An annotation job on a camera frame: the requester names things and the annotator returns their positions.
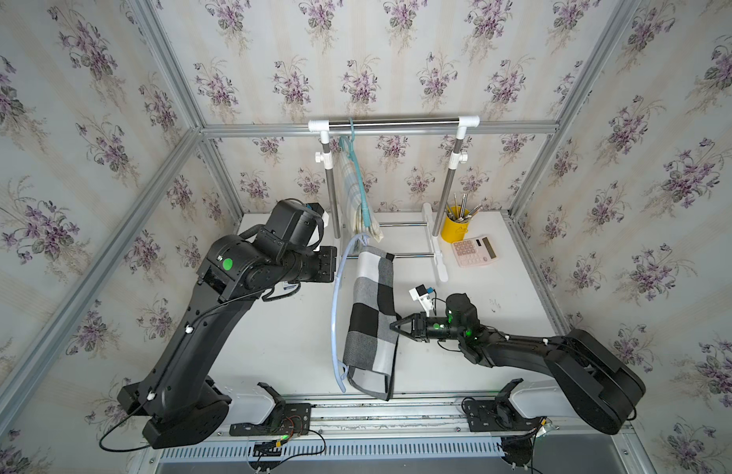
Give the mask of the teal plastic clothes hanger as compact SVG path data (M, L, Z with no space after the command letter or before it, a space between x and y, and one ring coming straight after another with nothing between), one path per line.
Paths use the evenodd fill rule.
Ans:
M349 136L346 138L340 139L340 145L347 150L347 159L352 163L355 175L356 175L356 184L358 187L358 192L361 199L361 216L362 216L362 222L363 226L365 228L370 228L372 224L371 219L371 211L369 210L368 203L367 203L367 193L363 181L363 174L361 171L360 164L358 162L357 153L355 150L355 124L354 119L349 118L348 119L348 126L349 126Z

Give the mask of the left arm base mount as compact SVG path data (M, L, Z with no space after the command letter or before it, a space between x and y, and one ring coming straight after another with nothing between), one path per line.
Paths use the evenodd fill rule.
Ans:
M232 395L226 422L230 436L309 434L312 405L286 401L271 385L259 382Z

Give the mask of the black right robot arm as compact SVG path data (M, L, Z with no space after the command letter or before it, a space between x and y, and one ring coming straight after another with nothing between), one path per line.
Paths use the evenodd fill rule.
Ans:
M541 338L505 333L482 324L478 308L464 293L445 299L442 316L429 309L391 323L390 330L423 343L454 340L473 365L547 375L575 414L605 435L618 434L633 421L646 395L640 377L591 333L573 329L564 336Z

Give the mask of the blue cream plaid scarf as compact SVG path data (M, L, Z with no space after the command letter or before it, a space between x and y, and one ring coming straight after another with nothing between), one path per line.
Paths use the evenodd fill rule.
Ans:
M361 216L361 199L356 184L356 175L352 163L347 159L347 150L340 145L338 139L338 157L334 160L334 169L336 170L336 189L340 193L340 210L342 211L342 222L344 227L350 234L366 233L371 239L380 242L384 238L384 234L380 228L377 217L373 215L373 211L369 205L366 181L363 174L363 181L367 193L367 203L371 211L372 224L370 228L365 228Z

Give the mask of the light blue plastic clothes hanger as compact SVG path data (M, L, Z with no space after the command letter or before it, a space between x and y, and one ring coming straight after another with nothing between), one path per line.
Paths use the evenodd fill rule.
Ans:
M332 352L332 370L336 385L342 394L346 393L344 381L346 379L348 367L340 360L338 356L338 300L340 299L340 289L342 288L342 277L345 265L351 252L357 243L368 245L370 237L366 233L355 234L342 250L342 256L336 264L336 274L334 275L334 289L332 290L332 308L330 309L330 351Z

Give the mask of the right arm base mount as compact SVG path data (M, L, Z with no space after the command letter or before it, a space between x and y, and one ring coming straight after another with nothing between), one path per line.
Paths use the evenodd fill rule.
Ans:
M576 419L575 410L554 380L512 379L492 399L465 397L461 410L473 433L532 432L545 420Z

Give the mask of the black grey checkered scarf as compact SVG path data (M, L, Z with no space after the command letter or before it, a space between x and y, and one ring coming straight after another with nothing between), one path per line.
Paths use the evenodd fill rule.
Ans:
M390 326L401 319L395 310L394 259L373 246L359 252L343 350L348 383L383 401L393 397L398 352L399 336Z

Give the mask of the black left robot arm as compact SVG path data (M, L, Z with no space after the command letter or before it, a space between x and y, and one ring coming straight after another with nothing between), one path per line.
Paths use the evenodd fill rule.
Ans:
M279 201L269 218L218 238L197 269L190 302L164 353L147 376L117 396L127 418L144 417L149 448L199 444L225 421L231 399L209 375L236 325L261 300L280 298L277 284L329 284L338 250L325 246L319 203Z

